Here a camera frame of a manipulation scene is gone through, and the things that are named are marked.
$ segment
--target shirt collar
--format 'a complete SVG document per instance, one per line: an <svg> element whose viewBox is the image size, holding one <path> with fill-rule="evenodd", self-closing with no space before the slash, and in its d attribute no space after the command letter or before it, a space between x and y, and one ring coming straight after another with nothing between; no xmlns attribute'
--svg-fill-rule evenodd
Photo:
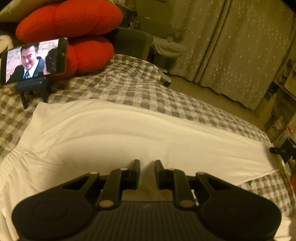
<svg viewBox="0 0 296 241"><path fill-rule="evenodd" d="M25 70L25 71L24 71L24 76L25 76L25 74L26 74L27 72L29 72L29 75L30 75L31 77L33 77L33 74L34 74L34 72L35 72L35 70L36 70L36 68L37 68L38 63L39 63L39 59L36 59L34 65L32 66L32 68L29 69L29 71L26 70L26 69L24 69L24 70Z"/></svg>

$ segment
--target white dress shirt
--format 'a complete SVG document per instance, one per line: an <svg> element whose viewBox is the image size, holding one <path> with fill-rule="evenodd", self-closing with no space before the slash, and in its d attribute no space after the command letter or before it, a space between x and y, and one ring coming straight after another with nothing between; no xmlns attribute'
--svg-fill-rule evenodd
<svg viewBox="0 0 296 241"><path fill-rule="evenodd" d="M32 68L30 68L29 70L24 69L24 75L23 75L22 78L25 77L27 72L29 72L30 77L33 77L33 74L35 72L35 69L37 68L38 63L39 63L39 60L36 59L36 61L35 61L34 65L32 66Z"/></svg>

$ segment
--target blue necktie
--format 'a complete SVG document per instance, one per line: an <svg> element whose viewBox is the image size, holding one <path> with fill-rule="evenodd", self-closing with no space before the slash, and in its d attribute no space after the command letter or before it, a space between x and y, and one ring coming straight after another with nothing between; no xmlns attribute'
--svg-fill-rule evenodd
<svg viewBox="0 0 296 241"><path fill-rule="evenodd" d="M26 72L24 79L28 79L28 78L31 78L29 71Z"/></svg>

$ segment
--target floor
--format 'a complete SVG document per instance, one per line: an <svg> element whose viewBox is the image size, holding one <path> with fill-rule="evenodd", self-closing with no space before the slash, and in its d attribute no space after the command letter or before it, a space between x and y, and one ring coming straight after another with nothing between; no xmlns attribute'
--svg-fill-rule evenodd
<svg viewBox="0 0 296 241"><path fill-rule="evenodd" d="M210 88L201 87L187 82L181 77L170 76L170 78L172 79L172 83L170 85L171 89L207 102L219 109L225 110L228 113L236 115L265 131L263 122L257 119L252 110L244 107L240 103L232 101L226 96L217 94Z"/></svg>

